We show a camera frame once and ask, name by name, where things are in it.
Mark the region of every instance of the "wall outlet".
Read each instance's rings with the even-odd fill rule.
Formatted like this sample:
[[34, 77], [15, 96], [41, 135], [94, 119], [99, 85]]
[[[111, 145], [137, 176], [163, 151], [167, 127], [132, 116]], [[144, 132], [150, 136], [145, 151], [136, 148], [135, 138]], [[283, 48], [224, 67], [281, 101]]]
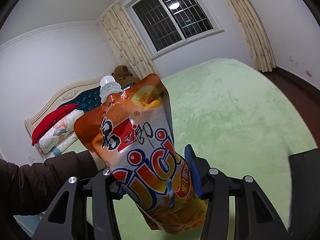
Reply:
[[35, 161], [35, 158], [33, 157], [32, 154], [29, 155], [28, 160], [33, 163]]

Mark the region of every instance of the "white headboard frame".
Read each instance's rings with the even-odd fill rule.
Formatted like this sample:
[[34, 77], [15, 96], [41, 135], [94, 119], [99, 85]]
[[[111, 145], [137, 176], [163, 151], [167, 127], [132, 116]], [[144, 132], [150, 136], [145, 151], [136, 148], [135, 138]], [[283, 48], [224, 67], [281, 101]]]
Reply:
[[33, 117], [24, 121], [29, 135], [32, 135], [33, 130], [47, 114], [57, 109], [61, 104], [72, 100], [76, 95], [83, 91], [100, 86], [100, 80], [103, 76], [105, 75], [103, 74], [100, 77], [91, 80], [72, 83], [56, 92]]

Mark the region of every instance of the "bed headboard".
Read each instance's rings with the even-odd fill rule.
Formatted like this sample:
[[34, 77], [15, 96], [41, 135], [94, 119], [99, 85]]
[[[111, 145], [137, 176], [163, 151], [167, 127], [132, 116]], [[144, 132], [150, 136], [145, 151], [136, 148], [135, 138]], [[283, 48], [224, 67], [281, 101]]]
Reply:
[[70, 84], [55, 93], [48, 102], [31, 118], [26, 119], [25, 126], [32, 135], [34, 128], [53, 110], [67, 105], [78, 104], [79, 110], [90, 111], [101, 104], [100, 80], [104, 75], [92, 80]]

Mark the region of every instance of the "green bedspread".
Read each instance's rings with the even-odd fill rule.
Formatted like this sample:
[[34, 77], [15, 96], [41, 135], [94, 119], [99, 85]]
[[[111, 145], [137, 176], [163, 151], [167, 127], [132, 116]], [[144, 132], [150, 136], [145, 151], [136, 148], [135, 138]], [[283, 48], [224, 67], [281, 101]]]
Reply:
[[[233, 59], [214, 59], [163, 79], [169, 91], [175, 149], [191, 144], [196, 155], [227, 176], [251, 175], [286, 227], [290, 214], [288, 155], [316, 148], [308, 128], [282, 92], [267, 78]], [[67, 151], [82, 151], [79, 141]], [[228, 239], [233, 239], [234, 199], [230, 198]], [[92, 222], [91, 199], [88, 220]], [[201, 230], [169, 235], [151, 231], [126, 195], [114, 201], [123, 240], [200, 239]]]

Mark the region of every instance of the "ceiling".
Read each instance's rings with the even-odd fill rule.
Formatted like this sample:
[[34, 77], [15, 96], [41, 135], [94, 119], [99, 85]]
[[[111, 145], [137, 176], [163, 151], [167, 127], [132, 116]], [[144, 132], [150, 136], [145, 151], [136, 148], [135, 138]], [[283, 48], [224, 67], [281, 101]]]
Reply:
[[36, 28], [97, 20], [116, 0], [20, 0], [0, 30], [0, 45]]

